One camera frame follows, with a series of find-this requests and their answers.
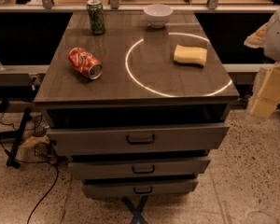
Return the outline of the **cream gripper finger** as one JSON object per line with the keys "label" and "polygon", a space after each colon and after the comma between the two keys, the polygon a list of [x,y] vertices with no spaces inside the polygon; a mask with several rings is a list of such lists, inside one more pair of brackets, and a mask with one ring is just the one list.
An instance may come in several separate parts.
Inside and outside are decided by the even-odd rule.
{"label": "cream gripper finger", "polygon": [[280,105],[280,66],[275,66],[265,72],[249,115],[256,119],[267,119],[278,105]]}
{"label": "cream gripper finger", "polygon": [[245,39],[244,45],[252,49],[263,48],[267,26],[268,23],[264,23],[260,26],[256,32]]}

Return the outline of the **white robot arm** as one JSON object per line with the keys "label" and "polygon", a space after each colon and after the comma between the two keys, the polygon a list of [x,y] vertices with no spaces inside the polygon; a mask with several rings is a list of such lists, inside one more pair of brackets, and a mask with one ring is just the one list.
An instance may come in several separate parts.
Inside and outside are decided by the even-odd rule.
{"label": "white robot arm", "polygon": [[244,45],[252,49],[263,48],[264,55],[274,60],[273,67],[265,71],[264,79],[248,105],[248,116],[264,121],[280,105],[280,8],[246,38]]}

